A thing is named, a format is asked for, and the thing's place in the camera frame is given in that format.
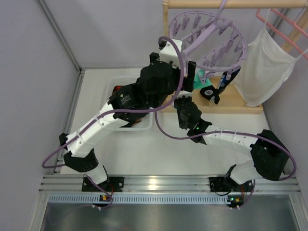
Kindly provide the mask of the mint green sock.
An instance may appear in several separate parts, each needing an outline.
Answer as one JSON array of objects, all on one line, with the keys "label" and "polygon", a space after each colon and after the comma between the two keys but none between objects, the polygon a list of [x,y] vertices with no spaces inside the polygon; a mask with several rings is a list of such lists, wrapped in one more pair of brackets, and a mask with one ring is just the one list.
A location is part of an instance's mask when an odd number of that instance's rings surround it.
[{"label": "mint green sock", "polygon": [[205,77],[205,72],[204,70],[199,70],[194,77],[194,89],[202,89],[205,87],[211,86],[211,81],[210,79]]}]

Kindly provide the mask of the black sport sock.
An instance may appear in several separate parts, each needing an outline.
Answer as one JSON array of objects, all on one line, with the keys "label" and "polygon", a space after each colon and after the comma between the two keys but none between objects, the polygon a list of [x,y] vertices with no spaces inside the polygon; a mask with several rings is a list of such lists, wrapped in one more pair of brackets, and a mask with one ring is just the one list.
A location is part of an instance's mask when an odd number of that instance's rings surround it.
[{"label": "black sport sock", "polygon": [[219,95],[226,89],[226,87],[235,79],[235,77],[240,72],[240,68],[238,70],[233,71],[230,75],[228,72],[223,72],[218,86],[215,88],[211,83],[209,86],[203,87],[200,89],[200,94],[203,98],[208,101],[213,102],[214,104],[218,104],[220,101]]}]

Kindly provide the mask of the purple round clip hanger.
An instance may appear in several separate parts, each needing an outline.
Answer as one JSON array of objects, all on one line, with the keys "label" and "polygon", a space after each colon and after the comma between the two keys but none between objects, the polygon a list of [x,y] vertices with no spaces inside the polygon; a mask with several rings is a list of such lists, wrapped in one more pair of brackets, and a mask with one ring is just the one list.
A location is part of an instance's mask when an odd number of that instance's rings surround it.
[{"label": "purple round clip hanger", "polygon": [[182,41],[186,63],[196,62],[205,77],[238,70],[246,58],[247,43],[231,19],[222,17],[223,0],[216,13],[205,10],[184,11],[169,24],[169,36]]}]

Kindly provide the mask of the red yellow argyle sock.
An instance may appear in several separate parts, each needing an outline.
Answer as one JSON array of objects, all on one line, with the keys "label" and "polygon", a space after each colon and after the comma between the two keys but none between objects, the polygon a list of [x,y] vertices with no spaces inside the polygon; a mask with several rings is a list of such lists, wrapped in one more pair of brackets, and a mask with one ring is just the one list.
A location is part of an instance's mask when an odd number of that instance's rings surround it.
[{"label": "red yellow argyle sock", "polygon": [[113,93],[114,93],[114,92],[117,92],[118,90],[120,90],[121,87],[122,87],[122,86],[120,86],[120,85],[115,86],[115,87],[113,88]]}]

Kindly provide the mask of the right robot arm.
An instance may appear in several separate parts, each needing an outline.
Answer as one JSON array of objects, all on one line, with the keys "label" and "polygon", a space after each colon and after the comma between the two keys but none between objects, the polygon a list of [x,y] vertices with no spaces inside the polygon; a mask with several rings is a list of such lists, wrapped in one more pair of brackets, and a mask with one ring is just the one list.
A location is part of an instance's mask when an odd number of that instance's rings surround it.
[{"label": "right robot arm", "polygon": [[181,96],[174,101],[179,127],[195,143],[220,146],[244,154],[250,159],[232,165],[226,176],[232,183],[244,184],[250,180],[279,181],[289,160],[286,147],[270,130],[254,135],[218,127],[201,118],[201,111],[191,97]]}]

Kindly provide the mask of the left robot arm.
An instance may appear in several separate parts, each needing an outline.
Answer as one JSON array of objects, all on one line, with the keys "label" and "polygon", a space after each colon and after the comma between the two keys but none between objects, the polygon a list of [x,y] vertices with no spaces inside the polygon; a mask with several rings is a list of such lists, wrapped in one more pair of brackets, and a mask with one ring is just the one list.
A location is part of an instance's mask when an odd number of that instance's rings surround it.
[{"label": "left robot arm", "polygon": [[105,167],[99,163],[94,147],[118,128],[134,123],[154,109],[161,110],[169,95],[176,97],[180,91],[192,92],[196,63],[188,62],[184,76],[184,62],[150,54],[150,64],[140,71],[135,82],[120,87],[112,93],[102,109],[71,134],[61,134],[60,144],[66,149],[64,163],[79,173],[85,173],[92,182],[102,186],[109,178]]}]

